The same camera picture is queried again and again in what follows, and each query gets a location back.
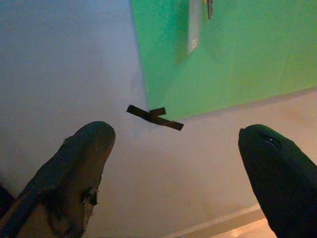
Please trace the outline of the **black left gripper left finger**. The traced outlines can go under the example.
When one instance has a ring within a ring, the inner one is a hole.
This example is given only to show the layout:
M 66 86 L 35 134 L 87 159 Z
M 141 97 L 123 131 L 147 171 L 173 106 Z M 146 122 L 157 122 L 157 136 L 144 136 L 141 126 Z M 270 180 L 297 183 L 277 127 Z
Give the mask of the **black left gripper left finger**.
M 0 222 L 3 238 L 80 238 L 86 231 L 115 130 L 94 121 L 66 138 Z

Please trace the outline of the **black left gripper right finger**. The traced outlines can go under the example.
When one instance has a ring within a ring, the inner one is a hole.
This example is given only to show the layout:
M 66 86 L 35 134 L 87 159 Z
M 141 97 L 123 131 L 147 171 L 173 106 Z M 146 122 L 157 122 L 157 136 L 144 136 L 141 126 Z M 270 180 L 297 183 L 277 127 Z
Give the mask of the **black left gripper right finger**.
M 278 238 L 317 236 L 317 166 L 290 139 L 262 124 L 239 131 L 252 190 Z

